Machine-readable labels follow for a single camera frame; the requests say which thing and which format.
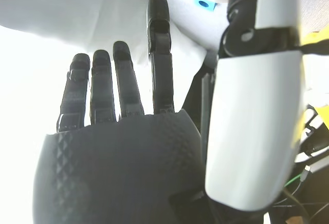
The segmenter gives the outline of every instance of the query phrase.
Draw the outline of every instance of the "green cable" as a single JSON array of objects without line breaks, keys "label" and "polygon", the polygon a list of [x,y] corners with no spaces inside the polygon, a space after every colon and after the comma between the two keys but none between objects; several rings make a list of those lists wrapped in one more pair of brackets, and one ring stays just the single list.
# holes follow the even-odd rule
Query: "green cable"
[{"label": "green cable", "polygon": [[302,175],[302,174],[299,174],[299,175],[297,175],[296,177],[292,178],[290,181],[288,181],[288,182],[284,185],[284,187],[290,185],[290,184],[293,183],[296,179],[299,179],[301,175]]}]

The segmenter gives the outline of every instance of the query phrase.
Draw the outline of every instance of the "yellow object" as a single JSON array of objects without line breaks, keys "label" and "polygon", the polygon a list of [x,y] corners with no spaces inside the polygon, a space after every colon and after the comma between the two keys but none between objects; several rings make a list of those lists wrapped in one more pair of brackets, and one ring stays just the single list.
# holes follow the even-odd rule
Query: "yellow object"
[{"label": "yellow object", "polygon": [[[308,34],[303,40],[302,44],[317,43],[321,40],[329,39],[329,25],[319,32],[312,32]],[[329,128],[329,106],[314,107],[318,114],[321,116],[326,127]]]}]

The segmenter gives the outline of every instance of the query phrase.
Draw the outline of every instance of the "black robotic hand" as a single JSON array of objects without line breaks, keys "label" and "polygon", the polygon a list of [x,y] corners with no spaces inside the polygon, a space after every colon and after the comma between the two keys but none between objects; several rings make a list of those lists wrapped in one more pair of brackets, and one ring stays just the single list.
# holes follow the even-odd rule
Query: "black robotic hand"
[{"label": "black robotic hand", "polygon": [[176,204],[180,193],[203,188],[205,166],[192,120],[184,110],[174,112],[166,0],[149,1],[148,37],[154,115],[144,115],[129,48],[116,42],[120,119],[115,117],[110,58],[98,50],[91,125],[84,127],[90,59],[86,54],[73,58],[58,132],[46,136],[35,175],[35,224],[203,223],[193,214],[184,219]]}]

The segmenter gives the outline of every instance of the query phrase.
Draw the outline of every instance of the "white cloth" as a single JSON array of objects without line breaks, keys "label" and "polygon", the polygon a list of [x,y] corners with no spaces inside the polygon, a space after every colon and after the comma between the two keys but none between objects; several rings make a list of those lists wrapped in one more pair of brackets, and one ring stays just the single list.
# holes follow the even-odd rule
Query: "white cloth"
[{"label": "white cloth", "polygon": [[[147,4],[148,0],[0,0],[0,25],[56,38],[87,52],[105,49],[110,55],[115,41],[125,41],[137,68],[146,68]],[[171,36],[174,101],[180,109],[206,50],[173,23]]]}]

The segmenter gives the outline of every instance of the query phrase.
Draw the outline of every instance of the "textured grip pad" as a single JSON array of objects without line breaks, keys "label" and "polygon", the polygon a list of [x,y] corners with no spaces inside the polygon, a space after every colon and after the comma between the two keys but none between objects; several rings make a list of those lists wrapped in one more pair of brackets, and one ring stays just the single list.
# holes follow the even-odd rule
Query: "textured grip pad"
[{"label": "textured grip pad", "polygon": [[48,135],[34,224],[174,224],[177,193],[204,185],[200,135],[184,110]]}]

